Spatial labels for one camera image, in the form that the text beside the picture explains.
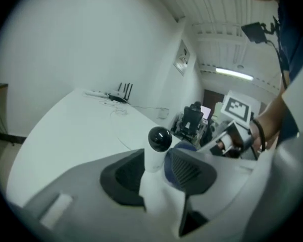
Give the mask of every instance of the white ceiling panel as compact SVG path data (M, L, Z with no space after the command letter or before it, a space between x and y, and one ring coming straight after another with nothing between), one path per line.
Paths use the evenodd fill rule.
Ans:
M265 23L270 28L273 16L277 17L275 2L254 0L160 0L176 20L187 17L199 42L197 61L203 71L215 67L240 71L254 76L252 84L263 97L274 96L280 83L279 64L275 50L266 44L252 44L241 26L254 22ZM276 36L267 36L277 44ZM208 88L229 89L235 86L232 77L213 80L207 75Z

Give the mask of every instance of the ceiling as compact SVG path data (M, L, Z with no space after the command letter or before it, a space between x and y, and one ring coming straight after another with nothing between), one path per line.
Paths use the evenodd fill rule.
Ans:
M270 26L277 3L253 0L160 0L178 21L187 18L198 41L198 67L204 87L221 93L230 89L252 94L268 103L278 93L280 70L276 52L266 44L250 43L241 26L253 22ZM275 36L267 35L275 44ZM242 81L215 73L215 67L254 76Z

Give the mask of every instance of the person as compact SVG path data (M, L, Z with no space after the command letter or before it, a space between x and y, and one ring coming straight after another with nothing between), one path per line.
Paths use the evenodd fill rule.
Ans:
M256 120L264 131L266 141L269 141L279 132L278 145L298 133L296 123L282 99L282 94L303 67L303 0L275 1L278 3L280 23L279 52L282 58L281 70L285 76L286 87L281 82L279 94ZM250 130L254 138L253 147L258 150L261 146L259 127L254 122L251 122Z

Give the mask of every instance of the person's arm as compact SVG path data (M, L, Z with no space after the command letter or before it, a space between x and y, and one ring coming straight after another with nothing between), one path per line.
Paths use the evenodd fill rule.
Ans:
M284 71L286 84L289 85L288 71ZM277 97L268 104L266 110L258 116L256 119L261 124L266 141L270 140L281 128L282 121L286 111L286 105L282 99L282 94L284 93L284 85L281 81L279 93ZM259 130L257 126L253 123L250 124L250 128L255 138L254 149L258 150L261 141L259 138Z

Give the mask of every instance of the computer monitor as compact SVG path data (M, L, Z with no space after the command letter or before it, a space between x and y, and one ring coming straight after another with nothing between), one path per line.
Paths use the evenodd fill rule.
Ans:
M208 120L208 117L209 117L209 115L210 115L211 109L208 108L208 107L203 107L203 106L201 106L201 111L202 111L202 113L203 113L203 118L204 118L205 120Z

